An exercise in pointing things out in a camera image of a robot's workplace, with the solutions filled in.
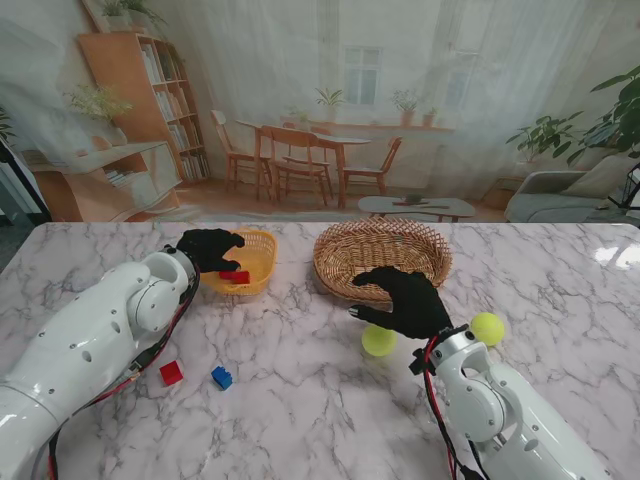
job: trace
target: yellow tennis ball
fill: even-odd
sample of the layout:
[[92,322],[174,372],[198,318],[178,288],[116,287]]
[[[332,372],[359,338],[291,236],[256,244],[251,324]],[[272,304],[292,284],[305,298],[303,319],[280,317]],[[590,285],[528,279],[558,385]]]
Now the yellow tennis ball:
[[504,323],[493,313],[479,313],[471,320],[471,332],[488,347],[500,343],[504,337]]
[[393,330],[369,325],[362,333],[362,346],[369,355],[384,357],[393,352],[398,335]]

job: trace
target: blue block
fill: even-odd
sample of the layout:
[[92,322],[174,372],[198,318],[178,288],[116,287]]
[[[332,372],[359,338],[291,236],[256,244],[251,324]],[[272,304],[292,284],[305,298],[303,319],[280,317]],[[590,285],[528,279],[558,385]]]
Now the blue block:
[[223,390],[229,388],[233,383],[231,374],[227,372],[224,367],[216,367],[213,372],[211,372],[211,377]]

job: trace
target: black glove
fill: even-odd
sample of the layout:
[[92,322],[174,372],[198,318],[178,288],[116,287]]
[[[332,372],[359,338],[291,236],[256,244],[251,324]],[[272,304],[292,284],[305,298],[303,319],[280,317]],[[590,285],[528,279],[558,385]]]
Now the black glove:
[[187,230],[176,245],[176,248],[186,253],[202,273],[235,272],[240,264],[222,258],[232,247],[244,247],[244,238],[220,228]]
[[389,292],[393,312],[383,312],[365,305],[354,305],[349,313],[409,338],[432,338],[440,330],[453,327],[438,291],[422,272],[405,273],[395,267],[377,267],[361,273],[353,284],[378,285]]

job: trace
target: brown wicker basket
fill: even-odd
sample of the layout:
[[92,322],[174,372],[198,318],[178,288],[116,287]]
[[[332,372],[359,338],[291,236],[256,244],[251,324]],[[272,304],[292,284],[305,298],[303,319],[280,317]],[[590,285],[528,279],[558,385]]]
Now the brown wicker basket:
[[449,274],[451,251],[435,230],[411,220],[367,219],[329,227],[316,241],[313,265],[333,294],[357,302],[388,303],[375,285],[356,287],[353,277],[391,265],[404,272],[423,272],[438,287]]

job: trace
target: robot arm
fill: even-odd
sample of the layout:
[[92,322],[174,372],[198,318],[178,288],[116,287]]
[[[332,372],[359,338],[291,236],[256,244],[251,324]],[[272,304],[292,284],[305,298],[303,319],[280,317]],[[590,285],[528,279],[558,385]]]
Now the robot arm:
[[74,413],[136,376],[195,289],[196,269],[165,248],[107,272],[56,313],[0,379],[0,479],[12,479]]
[[452,427],[475,444],[491,480],[610,480],[558,412],[513,368],[492,364],[470,331],[436,345],[430,360]]

